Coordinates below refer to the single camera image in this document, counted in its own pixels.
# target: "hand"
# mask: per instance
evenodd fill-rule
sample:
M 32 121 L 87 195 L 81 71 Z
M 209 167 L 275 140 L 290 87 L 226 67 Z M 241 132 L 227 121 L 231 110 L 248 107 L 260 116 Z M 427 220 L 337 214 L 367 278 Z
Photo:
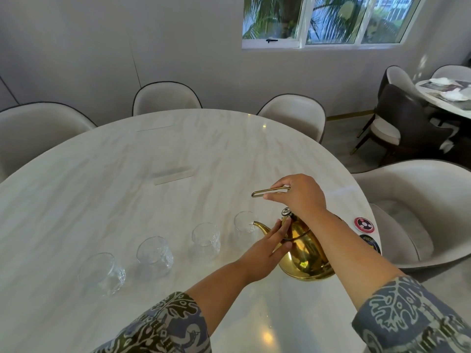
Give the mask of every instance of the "hand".
M 283 225 L 281 225 L 281 220 L 278 219 L 272 230 L 253 244 L 237 261 L 246 271 L 247 284 L 267 277 L 291 249 L 292 243 L 287 242 L 275 250 L 286 235 L 290 224 L 291 218 L 286 219 Z
M 283 177 L 270 188 L 290 186 L 286 193 L 266 193 L 263 198 L 286 204 L 291 212 L 305 220 L 309 215 L 327 209 L 326 197 L 314 178 L 298 174 Z

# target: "dining table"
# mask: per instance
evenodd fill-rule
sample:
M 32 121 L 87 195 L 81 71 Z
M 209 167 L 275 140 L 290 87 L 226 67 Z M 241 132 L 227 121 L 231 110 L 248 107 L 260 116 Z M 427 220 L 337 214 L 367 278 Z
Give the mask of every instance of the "dining table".
M 430 79 L 418 82 L 415 87 L 425 100 L 447 112 L 471 119 L 471 82 L 453 80 L 451 84 L 435 84 Z M 442 96 L 442 92 L 460 89 L 461 93 L 469 99 L 465 101 L 450 101 Z
M 190 171 L 172 181 L 166 176 L 175 168 Z M 114 338 L 170 293 L 237 260 L 234 216 L 252 211 L 273 225 L 285 206 L 250 195 L 294 173 L 313 176 L 327 208 L 358 235 L 355 218 L 376 226 L 352 175 L 320 143 L 252 114 L 149 113 L 41 154 L 0 184 L 0 352 L 83 353 Z M 217 255 L 192 254 L 191 232 L 203 222 L 221 232 Z M 173 266 L 163 277 L 143 277 L 136 251 L 156 235 L 167 240 Z M 381 245 L 377 230 L 369 235 Z M 100 252 L 126 272 L 111 296 L 87 295 L 77 278 Z M 336 275 L 306 281 L 276 267 L 241 292 L 212 350 L 363 353 L 355 314 Z

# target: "red coaster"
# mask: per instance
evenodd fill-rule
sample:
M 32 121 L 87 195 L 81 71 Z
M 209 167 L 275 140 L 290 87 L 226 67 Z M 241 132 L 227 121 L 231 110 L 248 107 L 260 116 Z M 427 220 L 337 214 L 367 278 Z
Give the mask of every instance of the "red coaster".
M 372 233 L 374 232 L 374 225 L 368 219 L 358 217 L 355 218 L 355 226 L 358 230 L 362 231 L 363 233 Z

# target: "baseboard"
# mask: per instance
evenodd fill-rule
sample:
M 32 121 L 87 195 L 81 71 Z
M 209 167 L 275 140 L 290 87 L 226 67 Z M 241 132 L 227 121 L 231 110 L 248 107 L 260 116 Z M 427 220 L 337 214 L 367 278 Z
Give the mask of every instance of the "baseboard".
M 326 121 L 356 118 L 357 116 L 364 116 L 364 115 L 370 115 L 370 114 L 373 114 L 373 110 L 365 110 L 362 112 L 349 112 L 348 114 L 329 116 L 327 117 Z

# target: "patterned sleeve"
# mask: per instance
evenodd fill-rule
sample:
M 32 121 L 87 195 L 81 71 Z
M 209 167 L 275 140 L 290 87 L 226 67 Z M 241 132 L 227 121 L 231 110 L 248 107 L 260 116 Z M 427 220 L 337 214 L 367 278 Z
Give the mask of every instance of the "patterned sleeve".
M 372 353 L 471 352 L 471 328 L 416 280 L 388 282 L 352 323 Z
M 197 303 L 175 292 L 93 353 L 210 353 L 206 321 Z

